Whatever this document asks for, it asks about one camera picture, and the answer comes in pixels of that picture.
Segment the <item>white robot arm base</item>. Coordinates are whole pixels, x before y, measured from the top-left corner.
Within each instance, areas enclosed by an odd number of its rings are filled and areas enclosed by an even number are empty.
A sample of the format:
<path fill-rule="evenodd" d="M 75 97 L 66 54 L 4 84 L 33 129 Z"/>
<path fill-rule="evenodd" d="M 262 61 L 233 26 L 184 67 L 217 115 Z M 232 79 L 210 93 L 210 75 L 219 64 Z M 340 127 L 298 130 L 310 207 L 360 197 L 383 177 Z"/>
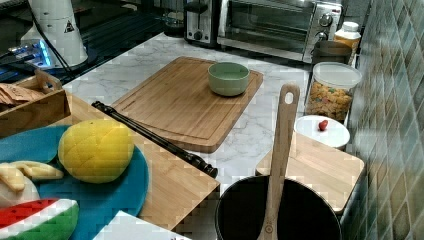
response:
<path fill-rule="evenodd" d="M 33 26 L 21 43 L 41 44 L 41 58 L 31 64 L 42 69 L 61 68 L 56 53 L 69 67 L 88 59 L 76 25 L 71 0 L 28 0 Z"/>

